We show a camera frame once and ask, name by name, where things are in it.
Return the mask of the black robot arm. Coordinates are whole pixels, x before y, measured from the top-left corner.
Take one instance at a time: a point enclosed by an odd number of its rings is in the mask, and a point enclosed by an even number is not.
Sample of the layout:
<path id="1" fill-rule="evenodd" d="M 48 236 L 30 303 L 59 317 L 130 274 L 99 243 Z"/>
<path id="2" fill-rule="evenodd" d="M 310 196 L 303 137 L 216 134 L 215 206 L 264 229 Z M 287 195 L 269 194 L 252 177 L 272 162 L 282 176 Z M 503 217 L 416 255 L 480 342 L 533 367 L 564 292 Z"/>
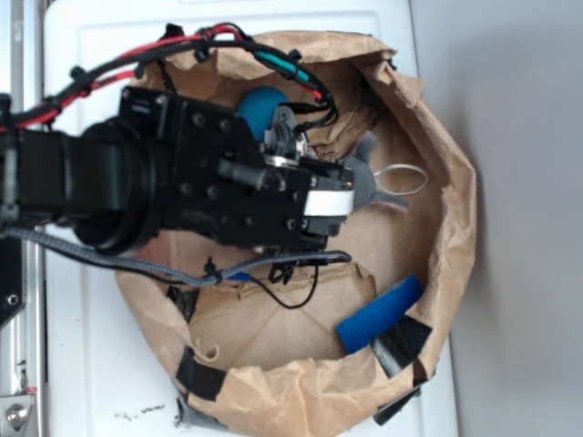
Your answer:
<path id="1" fill-rule="evenodd" d="M 269 150 L 244 117 L 132 87 L 115 117 L 81 136 L 10 127 L 1 136 L 1 221 L 57 224 L 107 255 L 161 230 L 241 249 L 320 250 L 353 212 L 354 174 Z"/>

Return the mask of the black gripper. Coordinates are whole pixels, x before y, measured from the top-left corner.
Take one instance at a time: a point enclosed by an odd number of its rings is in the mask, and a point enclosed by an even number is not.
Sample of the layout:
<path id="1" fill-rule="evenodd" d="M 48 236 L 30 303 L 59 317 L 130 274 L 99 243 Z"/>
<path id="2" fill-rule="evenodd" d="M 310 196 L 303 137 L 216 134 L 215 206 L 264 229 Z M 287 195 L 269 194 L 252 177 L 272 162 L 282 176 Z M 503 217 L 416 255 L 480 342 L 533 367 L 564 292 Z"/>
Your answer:
<path id="1" fill-rule="evenodd" d="M 287 105 L 262 141 L 233 109 L 154 89 L 126 87 L 118 115 L 168 171 L 161 229 L 241 249 L 322 250 L 353 213 L 353 171 L 312 157 Z"/>

